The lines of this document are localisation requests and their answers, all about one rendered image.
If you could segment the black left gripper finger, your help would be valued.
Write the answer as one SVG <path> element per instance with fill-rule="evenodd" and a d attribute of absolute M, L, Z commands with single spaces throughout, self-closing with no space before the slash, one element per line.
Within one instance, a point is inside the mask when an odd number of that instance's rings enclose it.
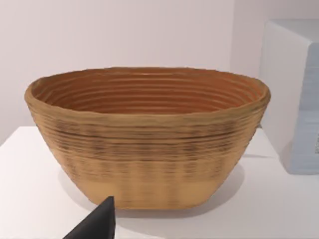
<path fill-rule="evenodd" d="M 114 239 L 116 229 L 114 197 L 107 197 L 63 239 Z"/>

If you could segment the brown woven basket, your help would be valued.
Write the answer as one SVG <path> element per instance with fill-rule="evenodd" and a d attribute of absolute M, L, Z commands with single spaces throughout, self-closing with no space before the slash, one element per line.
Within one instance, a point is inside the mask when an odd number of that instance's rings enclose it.
<path fill-rule="evenodd" d="M 41 77 L 24 99 L 49 150 L 94 204 L 174 210 L 226 181 L 271 99 L 261 80 L 185 67 L 108 67 Z"/>

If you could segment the pale microwave oven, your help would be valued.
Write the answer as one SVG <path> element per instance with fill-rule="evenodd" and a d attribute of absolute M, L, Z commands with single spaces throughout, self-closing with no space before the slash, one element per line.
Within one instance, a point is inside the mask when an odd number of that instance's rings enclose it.
<path fill-rule="evenodd" d="M 271 101 L 261 126 L 290 174 L 319 174 L 319 19 L 265 26 L 259 78 Z"/>

